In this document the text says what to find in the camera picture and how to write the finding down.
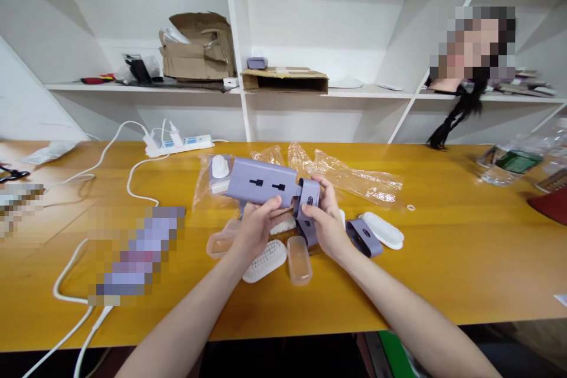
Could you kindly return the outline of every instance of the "white brush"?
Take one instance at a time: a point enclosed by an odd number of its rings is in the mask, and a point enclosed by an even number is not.
[[[403,233],[397,227],[369,211],[359,215],[359,219],[363,219],[368,224],[370,230],[384,245],[396,250],[402,249]]]
[[[253,284],[285,263],[288,250],[279,240],[268,242],[266,249],[252,262],[242,280]]]
[[[275,217],[272,221],[276,223],[276,225],[270,230],[271,235],[295,229],[297,226],[294,216],[291,213],[284,213],[281,216]]]

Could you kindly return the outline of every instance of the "plug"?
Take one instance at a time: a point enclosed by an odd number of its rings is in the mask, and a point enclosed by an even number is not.
[[[153,133],[150,135],[146,129],[144,129],[144,133],[145,135],[142,138],[142,140],[146,142],[146,146],[148,147],[148,149],[152,149],[152,150],[159,149],[158,143],[155,141],[153,137]]]
[[[171,140],[173,140],[173,144],[176,148],[181,148],[185,143],[183,142],[183,139],[181,139],[181,136],[179,136],[179,130],[177,129],[177,127],[175,127],[173,125],[173,123],[170,120],[170,136],[171,136]]]

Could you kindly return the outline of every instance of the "hand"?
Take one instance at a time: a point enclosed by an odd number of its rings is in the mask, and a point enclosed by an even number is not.
[[[333,185],[319,175],[312,176],[312,179],[323,186],[319,196],[319,207],[303,204],[301,209],[307,217],[315,219],[317,240],[322,250],[330,258],[338,261],[342,253],[354,248],[354,246],[344,231]]]
[[[242,223],[232,246],[240,249],[250,263],[266,248],[270,230],[274,226],[272,219],[289,210],[280,208],[281,205],[282,197],[278,195],[264,205],[247,203],[244,207]]]

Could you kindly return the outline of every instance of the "green label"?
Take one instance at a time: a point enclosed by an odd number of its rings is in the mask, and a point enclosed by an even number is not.
[[[544,158],[540,155],[513,149],[496,161],[496,165],[512,173],[525,174],[536,165],[541,164],[543,160]]]

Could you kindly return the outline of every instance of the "red object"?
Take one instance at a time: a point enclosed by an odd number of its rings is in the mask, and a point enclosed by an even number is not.
[[[567,187],[527,201],[535,210],[567,226]]]

